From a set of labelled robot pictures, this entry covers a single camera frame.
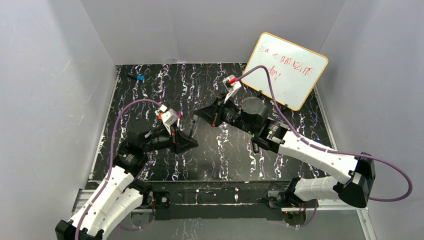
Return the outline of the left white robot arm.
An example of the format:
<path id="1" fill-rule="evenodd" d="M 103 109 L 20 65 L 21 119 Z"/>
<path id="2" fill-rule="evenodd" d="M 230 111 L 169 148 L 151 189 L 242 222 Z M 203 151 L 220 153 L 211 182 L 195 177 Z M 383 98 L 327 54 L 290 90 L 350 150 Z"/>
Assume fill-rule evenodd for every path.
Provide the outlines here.
<path id="1" fill-rule="evenodd" d="M 147 154 L 170 149 L 181 154 L 198 147 L 198 141 L 171 127 L 130 132 L 114 157 L 107 175 L 86 203 L 69 220 L 55 227 L 59 240 L 105 240 L 111 231 L 153 192 L 150 184 L 137 179 L 148 162 Z"/>

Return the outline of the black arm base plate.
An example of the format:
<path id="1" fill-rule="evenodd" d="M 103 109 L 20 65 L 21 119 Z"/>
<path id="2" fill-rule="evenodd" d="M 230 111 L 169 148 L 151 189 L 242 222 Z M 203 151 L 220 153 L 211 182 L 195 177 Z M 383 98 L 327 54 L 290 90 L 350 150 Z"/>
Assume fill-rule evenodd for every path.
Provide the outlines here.
<path id="1" fill-rule="evenodd" d="M 301 213 L 301 221 L 318 206 L 283 203 L 288 181 L 149 181 L 155 207 L 148 203 L 132 214 L 154 214 L 157 221 L 176 219 L 267 219 L 281 221 Z"/>

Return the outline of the black ballpoint pen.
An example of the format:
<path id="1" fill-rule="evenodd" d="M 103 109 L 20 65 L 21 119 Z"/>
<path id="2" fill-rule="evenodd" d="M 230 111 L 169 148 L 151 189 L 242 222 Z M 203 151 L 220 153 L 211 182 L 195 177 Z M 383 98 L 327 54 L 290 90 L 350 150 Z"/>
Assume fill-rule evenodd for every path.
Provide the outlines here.
<path id="1" fill-rule="evenodd" d="M 191 128 L 190 128 L 190 132 L 189 132 L 189 137 L 192 138 L 193 137 L 193 133 L 194 133 L 194 129 L 196 126 L 196 122 L 193 120 L 191 123 Z"/>

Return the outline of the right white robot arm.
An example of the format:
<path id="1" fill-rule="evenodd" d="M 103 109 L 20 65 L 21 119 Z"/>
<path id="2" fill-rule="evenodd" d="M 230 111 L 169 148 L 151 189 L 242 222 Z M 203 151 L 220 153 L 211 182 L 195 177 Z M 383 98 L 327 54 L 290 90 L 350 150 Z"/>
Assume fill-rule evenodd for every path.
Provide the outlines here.
<path id="1" fill-rule="evenodd" d="M 212 105 L 196 109 L 194 114 L 212 127 L 227 123 L 252 136 L 252 150 L 260 149 L 289 156 L 312 165 L 328 174 L 314 179 L 293 178 L 281 202 L 299 206 L 311 200 L 341 200 L 365 208 L 375 180 L 375 166 L 370 155 L 353 157 L 332 153 L 332 148 L 312 147 L 302 142 L 286 124 L 269 117 L 270 108 L 258 97 L 244 99 L 237 106 L 233 99 L 216 98 Z"/>

